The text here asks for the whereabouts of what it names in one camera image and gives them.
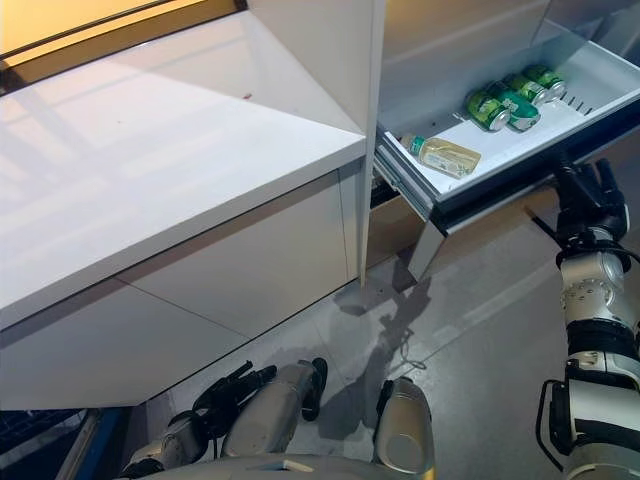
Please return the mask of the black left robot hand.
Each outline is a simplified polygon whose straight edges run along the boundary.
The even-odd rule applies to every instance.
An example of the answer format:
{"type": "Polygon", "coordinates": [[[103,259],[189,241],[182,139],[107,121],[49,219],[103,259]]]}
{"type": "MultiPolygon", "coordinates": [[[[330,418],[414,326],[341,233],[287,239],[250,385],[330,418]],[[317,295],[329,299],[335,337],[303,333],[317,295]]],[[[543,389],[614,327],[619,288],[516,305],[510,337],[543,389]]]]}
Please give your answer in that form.
{"type": "Polygon", "coordinates": [[[273,380],[276,373],[275,365],[254,370],[253,363],[247,360],[208,387],[192,406],[207,435],[210,438],[225,436],[253,395],[273,380]]]}

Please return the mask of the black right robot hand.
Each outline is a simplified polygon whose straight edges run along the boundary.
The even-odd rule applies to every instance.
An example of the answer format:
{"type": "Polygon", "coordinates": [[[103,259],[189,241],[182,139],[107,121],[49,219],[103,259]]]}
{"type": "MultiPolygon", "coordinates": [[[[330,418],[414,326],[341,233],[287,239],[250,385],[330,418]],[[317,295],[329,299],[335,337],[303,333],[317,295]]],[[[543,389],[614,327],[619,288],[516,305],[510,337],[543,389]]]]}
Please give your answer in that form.
{"type": "Polygon", "coordinates": [[[628,207],[607,159],[595,165],[563,160],[554,175],[560,205],[556,226],[561,235],[599,228],[620,240],[627,233],[628,207]]]}

